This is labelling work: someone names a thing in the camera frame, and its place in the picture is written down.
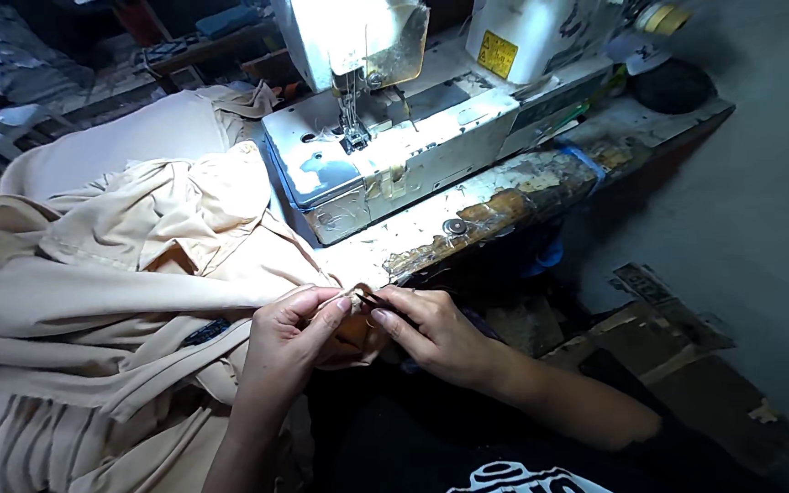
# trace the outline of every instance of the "warning label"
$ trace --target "warning label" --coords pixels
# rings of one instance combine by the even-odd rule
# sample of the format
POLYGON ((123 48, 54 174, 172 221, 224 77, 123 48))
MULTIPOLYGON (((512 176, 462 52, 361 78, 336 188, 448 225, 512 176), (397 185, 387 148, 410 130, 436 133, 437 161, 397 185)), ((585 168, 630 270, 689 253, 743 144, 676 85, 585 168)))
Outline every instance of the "warning label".
POLYGON ((517 45, 507 39, 486 31, 483 35, 483 44, 479 47, 477 63, 506 79, 518 49, 517 45))

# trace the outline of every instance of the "tweezers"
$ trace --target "tweezers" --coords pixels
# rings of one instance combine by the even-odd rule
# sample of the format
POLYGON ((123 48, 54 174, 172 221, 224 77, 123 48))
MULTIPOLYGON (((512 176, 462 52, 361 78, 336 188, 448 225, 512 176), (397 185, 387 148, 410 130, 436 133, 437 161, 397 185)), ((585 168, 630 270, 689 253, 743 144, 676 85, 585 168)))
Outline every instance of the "tweezers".
POLYGON ((362 297, 357 293, 355 293, 355 296, 357 296, 358 299, 360 299, 362 302, 364 302, 364 304, 366 304, 370 308, 382 308, 391 311, 392 313, 394 313, 394 315, 397 315, 398 317, 402 318, 404 322, 410 324, 410 326, 413 327, 415 330, 419 330, 419 324, 414 322, 410 317, 407 317, 407 315, 403 311, 400 311, 399 309, 395 308, 393 304, 390 304, 388 301, 382 299, 381 297, 378 297, 373 293, 367 293, 367 296, 373 299, 362 297))

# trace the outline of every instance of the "beige garment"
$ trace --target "beige garment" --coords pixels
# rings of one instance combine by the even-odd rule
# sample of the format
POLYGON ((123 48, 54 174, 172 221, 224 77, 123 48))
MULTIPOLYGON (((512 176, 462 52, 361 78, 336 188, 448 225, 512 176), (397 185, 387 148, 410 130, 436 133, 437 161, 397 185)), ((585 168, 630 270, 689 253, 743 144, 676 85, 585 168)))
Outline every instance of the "beige garment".
POLYGON ((47 200, 103 173, 152 159, 199 159, 226 152, 242 135, 243 119, 260 118, 278 102, 266 85, 251 93, 225 86, 182 90, 122 118, 70 133, 21 154, 8 165, 0 193, 47 200))
MULTIPOLYGON (((0 394, 10 399, 0 483, 29 477, 30 490, 65 491, 134 444, 112 430, 144 438, 177 384, 232 402, 253 309, 305 283, 337 286, 265 210, 268 194, 245 142, 196 162, 135 164, 45 205, 0 196, 0 394), (181 347, 215 320, 230 326, 181 347)), ((379 340, 362 329, 352 341, 379 340)), ((351 364, 377 351, 353 351, 351 364)), ((191 428, 178 429, 169 436, 190 443, 191 428)), ((133 466, 152 475, 160 463, 133 466)), ((86 490, 109 481, 89 477, 86 490)))

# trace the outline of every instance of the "forearm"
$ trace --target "forearm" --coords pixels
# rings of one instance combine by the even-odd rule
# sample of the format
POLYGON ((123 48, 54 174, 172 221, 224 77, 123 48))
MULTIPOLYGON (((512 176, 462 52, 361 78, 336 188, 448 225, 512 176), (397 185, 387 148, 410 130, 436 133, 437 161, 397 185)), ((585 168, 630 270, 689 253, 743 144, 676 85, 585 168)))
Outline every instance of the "forearm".
POLYGON ((203 493, 273 491, 274 447, 290 402, 237 395, 225 438, 218 447, 203 493))
POLYGON ((661 418, 635 399, 493 343, 497 376, 481 391, 545 427, 601 450, 620 450, 659 431, 661 418))

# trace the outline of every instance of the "white sewing machine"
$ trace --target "white sewing machine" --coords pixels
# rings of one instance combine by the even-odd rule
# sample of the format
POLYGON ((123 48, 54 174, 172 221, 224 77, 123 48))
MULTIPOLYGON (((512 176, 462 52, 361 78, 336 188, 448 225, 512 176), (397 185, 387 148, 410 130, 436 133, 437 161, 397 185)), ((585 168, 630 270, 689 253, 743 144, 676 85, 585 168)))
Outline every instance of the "white sewing machine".
POLYGON ((273 0, 318 93, 262 120, 291 206, 329 245, 551 137, 605 83, 615 31, 689 17, 651 3, 488 0, 426 43, 421 0, 273 0))

